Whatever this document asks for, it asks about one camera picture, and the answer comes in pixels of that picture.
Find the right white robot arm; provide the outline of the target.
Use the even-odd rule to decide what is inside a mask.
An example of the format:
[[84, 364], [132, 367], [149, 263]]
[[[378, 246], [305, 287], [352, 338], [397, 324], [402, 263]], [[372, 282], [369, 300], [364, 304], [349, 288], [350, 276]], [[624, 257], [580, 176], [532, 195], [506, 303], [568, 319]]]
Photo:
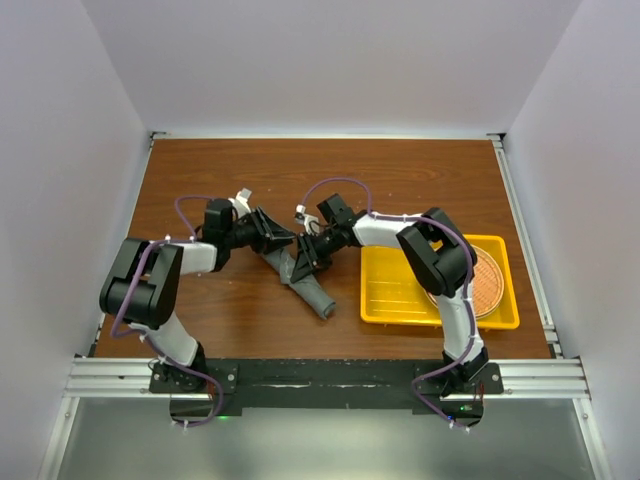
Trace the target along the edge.
[[466, 393], [481, 380], [488, 352], [478, 332], [472, 290], [477, 255], [464, 235], [440, 208], [422, 214], [356, 213], [334, 194], [318, 205], [326, 227], [296, 207], [296, 222], [305, 231], [297, 237], [294, 283], [324, 271], [331, 256], [345, 247], [389, 247], [402, 251], [422, 289], [435, 297], [444, 334], [443, 365], [413, 383], [439, 380], [444, 396]]

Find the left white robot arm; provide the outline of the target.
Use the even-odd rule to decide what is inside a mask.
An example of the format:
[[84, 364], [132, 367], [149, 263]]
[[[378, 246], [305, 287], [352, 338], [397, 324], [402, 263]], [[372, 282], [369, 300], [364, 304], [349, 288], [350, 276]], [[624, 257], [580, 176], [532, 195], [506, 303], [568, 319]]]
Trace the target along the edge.
[[166, 365], [163, 375], [180, 389], [213, 393], [204, 349], [175, 311], [180, 278], [221, 270], [234, 249], [269, 254], [294, 238], [263, 209], [251, 208], [244, 191], [230, 199], [209, 197], [202, 225], [191, 227], [186, 240], [126, 238], [99, 296], [101, 310], [113, 317], [110, 336], [138, 335]]

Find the grey cloth napkin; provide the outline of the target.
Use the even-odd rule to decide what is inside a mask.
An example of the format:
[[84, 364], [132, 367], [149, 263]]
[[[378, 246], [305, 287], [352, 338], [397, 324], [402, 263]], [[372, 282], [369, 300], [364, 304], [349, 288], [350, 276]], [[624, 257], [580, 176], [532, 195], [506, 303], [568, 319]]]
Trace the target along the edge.
[[279, 249], [262, 258], [279, 275], [280, 282], [292, 289], [315, 313], [327, 320], [335, 311], [336, 302], [331, 298], [313, 275], [306, 276], [297, 282], [293, 281], [295, 260], [286, 249]]

